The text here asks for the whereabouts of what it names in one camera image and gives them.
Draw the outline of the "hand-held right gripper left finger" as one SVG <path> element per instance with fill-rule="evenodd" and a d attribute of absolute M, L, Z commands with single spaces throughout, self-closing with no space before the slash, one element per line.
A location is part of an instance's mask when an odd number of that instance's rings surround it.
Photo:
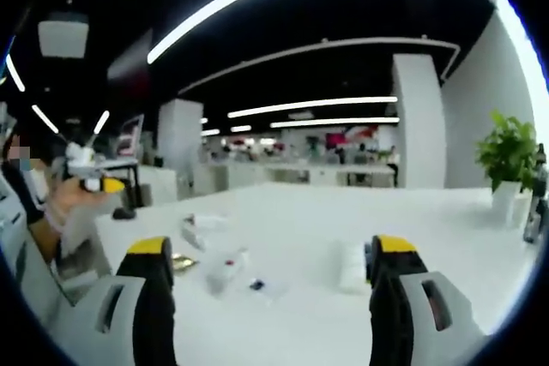
<path fill-rule="evenodd" d="M 170 239 L 142 239 L 58 312 L 51 336 L 77 365 L 174 365 L 173 283 Z"/>

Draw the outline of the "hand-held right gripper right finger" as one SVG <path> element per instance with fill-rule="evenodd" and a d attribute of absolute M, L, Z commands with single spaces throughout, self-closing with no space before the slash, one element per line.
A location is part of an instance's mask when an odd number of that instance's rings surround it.
<path fill-rule="evenodd" d="M 485 343 L 469 299 L 407 239 L 376 235 L 365 255 L 371 365 L 464 365 Z"/>

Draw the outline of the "person's left hand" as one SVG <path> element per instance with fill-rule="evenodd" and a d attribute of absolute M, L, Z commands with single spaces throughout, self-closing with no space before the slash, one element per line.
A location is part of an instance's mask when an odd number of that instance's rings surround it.
<path fill-rule="evenodd" d="M 81 188 L 80 180 L 72 177 L 58 183 L 51 195 L 50 208 L 57 222 L 63 225 L 75 207 L 95 206 L 102 203 L 108 194 L 89 192 Z"/>

